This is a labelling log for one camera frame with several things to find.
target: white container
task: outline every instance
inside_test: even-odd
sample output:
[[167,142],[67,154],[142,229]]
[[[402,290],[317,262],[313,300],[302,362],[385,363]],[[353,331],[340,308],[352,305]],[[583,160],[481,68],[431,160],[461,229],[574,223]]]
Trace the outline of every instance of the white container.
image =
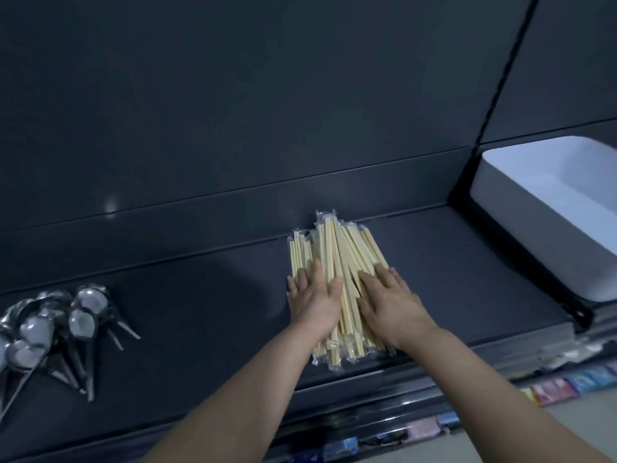
[[617,299],[617,150],[580,136],[491,149],[471,197],[576,295]]

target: bundle of chopsticks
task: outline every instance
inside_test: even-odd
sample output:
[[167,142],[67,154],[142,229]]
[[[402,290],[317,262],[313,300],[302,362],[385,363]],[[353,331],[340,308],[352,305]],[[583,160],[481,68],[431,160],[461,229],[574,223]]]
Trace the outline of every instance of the bundle of chopsticks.
[[377,263],[388,267],[370,230],[338,220],[334,211],[317,212],[315,229],[296,230],[288,242],[294,276],[300,268],[310,272],[313,258],[318,257],[326,281],[339,276],[345,285],[341,319],[328,339],[320,342],[313,351],[313,364],[326,362],[330,369],[339,370],[343,359],[355,363],[368,354],[386,350],[383,342],[367,326],[356,301],[358,297],[367,295],[358,272],[374,275],[374,265]]

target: dark gray shelf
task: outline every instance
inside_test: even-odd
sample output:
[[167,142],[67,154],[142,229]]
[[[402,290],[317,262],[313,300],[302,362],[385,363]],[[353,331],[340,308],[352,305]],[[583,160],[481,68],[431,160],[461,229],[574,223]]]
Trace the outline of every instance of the dark gray shelf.
[[[568,321],[557,303],[511,269],[449,207],[375,220],[370,228],[435,320],[469,344]],[[3,424],[0,459],[179,418],[288,324],[289,271],[286,241],[274,240],[92,279],[110,287],[143,341],[122,336],[126,351],[119,352],[103,339],[91,405],[51,379],[35,377]],[[0,301],[9,305],[28,294]],[[314,405],[308,389],[323,397],[328,382],[401,360],[377,359],[342,376],[308,365],[298,387],[305,392],[294,395],[292,409]]]

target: right hand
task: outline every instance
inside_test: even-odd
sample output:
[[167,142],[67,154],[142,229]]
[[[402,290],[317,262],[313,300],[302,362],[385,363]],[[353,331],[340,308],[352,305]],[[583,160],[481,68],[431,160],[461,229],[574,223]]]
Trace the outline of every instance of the right hand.
[[428,314],[420,298],[394,268],[375,265],[376,276],[359,272],[368,298],[358,305],[368,326],[390,346],[413,355],[427,333],[439,327]]

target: left hand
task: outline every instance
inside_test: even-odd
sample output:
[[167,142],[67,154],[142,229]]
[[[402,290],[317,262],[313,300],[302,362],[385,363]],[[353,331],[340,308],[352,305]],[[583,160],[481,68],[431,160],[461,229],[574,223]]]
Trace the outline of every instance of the left hand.
[[343,279],[337,277],[326,284],[321,261],[315,258],[310,276],[300,268],[297,281],[287,277],[287,286],[291,325],[314,334],[315,344],[332,333],[341,317]]

